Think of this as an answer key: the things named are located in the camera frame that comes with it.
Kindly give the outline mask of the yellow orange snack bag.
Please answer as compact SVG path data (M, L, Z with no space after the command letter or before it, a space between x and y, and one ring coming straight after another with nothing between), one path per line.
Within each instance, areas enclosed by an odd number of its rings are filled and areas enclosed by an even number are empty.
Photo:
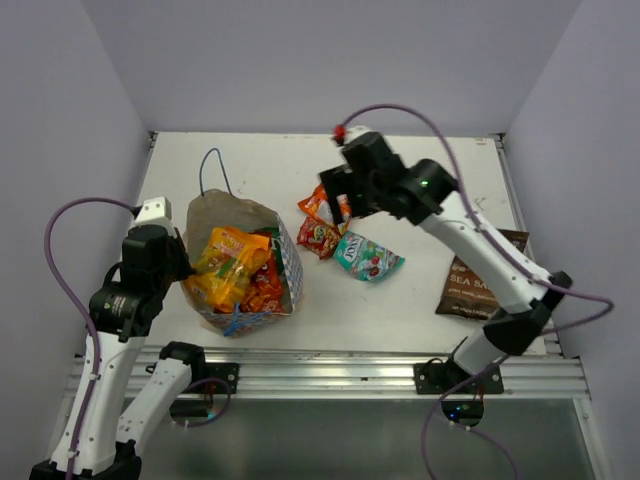
M183 282L185 291L212 310L231 313L269 254L268 238L231 226L215 227L193 265L195 274Z

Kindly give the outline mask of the dark green Kettle chips bag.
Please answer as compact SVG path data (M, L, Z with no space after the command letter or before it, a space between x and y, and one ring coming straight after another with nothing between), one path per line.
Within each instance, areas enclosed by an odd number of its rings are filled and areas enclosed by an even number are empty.
M279 229L277 227L263 227L256 230L255 233L270 238L277 238L279 236Z

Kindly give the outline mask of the teal Foxy candy bag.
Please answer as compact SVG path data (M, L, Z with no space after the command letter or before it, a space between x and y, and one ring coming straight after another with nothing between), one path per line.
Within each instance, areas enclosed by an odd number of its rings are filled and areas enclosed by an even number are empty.
M359 281L375 282L398 270L405 258L370 239L347 230L333 258Z

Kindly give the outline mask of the brown Kettle sea salt bag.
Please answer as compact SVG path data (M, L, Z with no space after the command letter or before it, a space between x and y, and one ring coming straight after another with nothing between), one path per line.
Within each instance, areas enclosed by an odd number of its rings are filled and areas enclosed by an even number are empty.
M485 321L502 305L486 282L455 256L435 313Z

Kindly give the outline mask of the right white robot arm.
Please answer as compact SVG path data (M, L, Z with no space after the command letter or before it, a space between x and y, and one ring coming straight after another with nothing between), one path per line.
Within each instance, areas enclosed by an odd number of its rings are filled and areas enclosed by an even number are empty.
M481 215L467 211L459 182L436 161L407 167L372 131L346 143L341 154L344 164L319 174L334 220L343 219L341 197L357 218L384 211L406 219L446 245L498 302L484 326L445 362L425 368L425 376L441 389L464 393L492 363L522 355L542 334L571 278L531 262Z

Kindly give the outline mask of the orange silver snack packet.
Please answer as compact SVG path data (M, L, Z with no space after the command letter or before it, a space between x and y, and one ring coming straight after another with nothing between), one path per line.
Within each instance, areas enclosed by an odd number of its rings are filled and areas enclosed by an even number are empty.
M338 223L334 222L333 215L329 205L329 199L322 184L319 184L312 194L300 200L297 203L298 208L306 215L326 223L330 227L337 230L341 235L348 229L351 220L351 209L348 205L345 195L338 197L342 220Z

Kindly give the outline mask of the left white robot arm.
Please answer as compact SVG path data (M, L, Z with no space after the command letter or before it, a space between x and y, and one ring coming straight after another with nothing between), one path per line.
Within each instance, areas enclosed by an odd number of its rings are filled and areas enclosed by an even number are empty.
M129 230L122 260L89 302L93 322L83 372L60 442L35 465L33 479L136 479L142 453L175 398L208 379L201 347L172 341L137 397L124 403L134 364L172 283L192 268L178 231L160 225Z

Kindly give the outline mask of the white patterned paper bag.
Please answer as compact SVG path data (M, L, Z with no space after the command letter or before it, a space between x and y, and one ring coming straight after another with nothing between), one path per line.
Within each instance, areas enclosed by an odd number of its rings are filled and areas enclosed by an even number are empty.
M302 299L303 268L280 216L232 191L216 147L203 156L198 186L186 214L194 270L181 283L188 304L226 338L292 316Z

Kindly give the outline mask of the small red snack packet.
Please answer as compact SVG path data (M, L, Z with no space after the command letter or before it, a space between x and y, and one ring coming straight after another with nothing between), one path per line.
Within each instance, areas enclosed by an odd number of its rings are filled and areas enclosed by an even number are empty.
M343 234L336 228L307 216L297 234L296 244L324 260L333 256L342 237Z

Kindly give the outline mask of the red Doritos chips bag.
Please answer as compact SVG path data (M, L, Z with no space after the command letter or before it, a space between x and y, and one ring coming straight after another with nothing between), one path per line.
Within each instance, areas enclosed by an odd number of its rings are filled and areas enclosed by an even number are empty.
M264 237L269 239L269 258L251 277L240 310L248 313L280 314L284 312L282 305L284 285L280 278L283 271L281 250L277 238Z

